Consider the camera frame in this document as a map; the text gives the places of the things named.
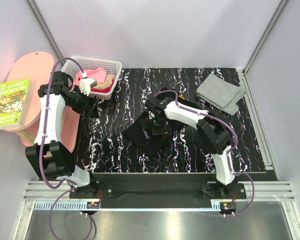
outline metal base plate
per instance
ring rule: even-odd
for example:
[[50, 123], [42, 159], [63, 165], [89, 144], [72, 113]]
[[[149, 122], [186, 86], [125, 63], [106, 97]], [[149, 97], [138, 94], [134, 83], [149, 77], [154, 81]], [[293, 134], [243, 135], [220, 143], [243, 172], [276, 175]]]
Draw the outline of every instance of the metal base plate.
[[[102, 199], [112, 199], [113, 191], [114, 191], [114, 185], [112, 183], [107, 183], [107, 182], [101, 182], [97, 184], [98, 190], [101, 190], [102, 192]], [[70, 192], [69, 197], [71, 199], [98, 199], [99, 195], [98, 194], [82, 194], [82, 193], [77, 193], [77, 192]]]
[[233, 199], [233, 194], [235, 193], [236, 199], [246, 199], [247, 194], [245, 190], [245, 185], [243, 183], [237, 183], [232, 190], [232, 193], [221, 196], [218, 195], [218, 191], [216, 189], [217, 184], [216, 183], [202, 183], [201, 184], [201, 192], [202, 192], [202, 198], [203, 199]]

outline green book cover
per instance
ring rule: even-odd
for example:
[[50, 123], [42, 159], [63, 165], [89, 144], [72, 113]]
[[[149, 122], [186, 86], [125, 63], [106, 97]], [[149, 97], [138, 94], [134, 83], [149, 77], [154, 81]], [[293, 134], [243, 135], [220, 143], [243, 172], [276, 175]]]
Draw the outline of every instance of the green book cover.
[[22, 126], [21, 116], [30, 84], [29, 78], [0, 83], [0, 129]]

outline book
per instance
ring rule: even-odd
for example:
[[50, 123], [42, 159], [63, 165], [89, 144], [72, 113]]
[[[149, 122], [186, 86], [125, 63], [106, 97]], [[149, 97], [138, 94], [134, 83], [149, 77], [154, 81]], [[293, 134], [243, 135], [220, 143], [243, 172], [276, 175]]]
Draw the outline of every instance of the book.
[[0, 83], [0, 129], [24, 127], [33, 91], [29, 78]]

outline pink oval board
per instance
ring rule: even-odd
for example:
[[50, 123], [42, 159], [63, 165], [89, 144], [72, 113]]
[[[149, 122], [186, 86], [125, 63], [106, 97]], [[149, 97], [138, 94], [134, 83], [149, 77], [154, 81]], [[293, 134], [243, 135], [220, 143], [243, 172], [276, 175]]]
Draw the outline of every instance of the pink oval board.
[[38, 89], [42, 84], [48, 83], [54, 63], [54, 57], [44, 51], [31, 52], [14, 63], [6, 82], [30, 79], [35, 86], [24, 127], [8, 128], [5, 129], [6, 131], [17, 132], [26, 129], [40, 118], [41, 104]]
[[[55, 60], [53, 56], [44, 51], [31, 52], [19, 58], [14, 63], [6, 81], [11, 82], [21, 79], [31, 79], [31, 81], [35, 83], [35, 87], [24, 127], [9, 128], [5, 129], [5, 131], [17, 132], [26, 130], [34, 136], [34, 138], [37, 136], [41, 112], [38, 89], [40, 85], [49, 82], [50, 73], [54, 63]], [[80, 115], [67, 106], [64, 108], [62, 117], [64, 118], [64, 121], [62, 121], [63, 126], [61, 133], [62, 143], [70, 152], [72, 152], [76, 145]], [[28, 142], [22, 137], [21, 141], [27, 147], [33, 145], [33, 143]]]

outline white plastic basket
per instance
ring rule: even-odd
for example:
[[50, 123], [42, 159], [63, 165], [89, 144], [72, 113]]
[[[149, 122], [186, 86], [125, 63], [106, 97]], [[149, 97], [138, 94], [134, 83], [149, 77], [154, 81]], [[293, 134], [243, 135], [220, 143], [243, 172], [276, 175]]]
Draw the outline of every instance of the white plastic basket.
[[[72, 56], [71, 58], [76, 60], [82, 66], [83, 69], [96, 70], [97, 68], [103, 68], [106, 70], [107, 74], [115, 75], [114, 82], [109, 92], [107, 93], [95, 92], [95, 91], [90, 92], [90, 95], [96, 96], [100, 99], [109, 100], [117, 85], [121, 73], [121, 68], [122, 68], [121, 62], [99, 59], [99, 58], [92, 58], [92, 57], [83, 57], [83, 56]], [[75, 80], [76, 74], [79, 73], [80, 68], [73, 61], [67, 60], [64, 66], [62, 67], [61, 71], [65, 72], [66, 74], [69, 74], [73, 78], [73, 80]]]

